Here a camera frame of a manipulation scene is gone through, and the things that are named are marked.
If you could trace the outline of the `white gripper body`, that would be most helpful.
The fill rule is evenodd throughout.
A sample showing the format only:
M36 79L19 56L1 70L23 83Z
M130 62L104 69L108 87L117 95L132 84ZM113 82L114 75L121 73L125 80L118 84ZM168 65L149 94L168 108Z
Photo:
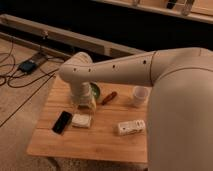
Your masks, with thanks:
M96 109L96 101L89 82L80 84L71 84L71 100L73 105L78 107L88 107L91 110Z

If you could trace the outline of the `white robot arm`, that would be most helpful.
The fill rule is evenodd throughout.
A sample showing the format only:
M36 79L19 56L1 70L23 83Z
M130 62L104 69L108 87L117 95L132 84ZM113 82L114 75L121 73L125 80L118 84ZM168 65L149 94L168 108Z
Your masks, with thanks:
M157 50L94 63L79 52L59 70L78 102L94 82L148 86L149 171L213 171L213 50Z

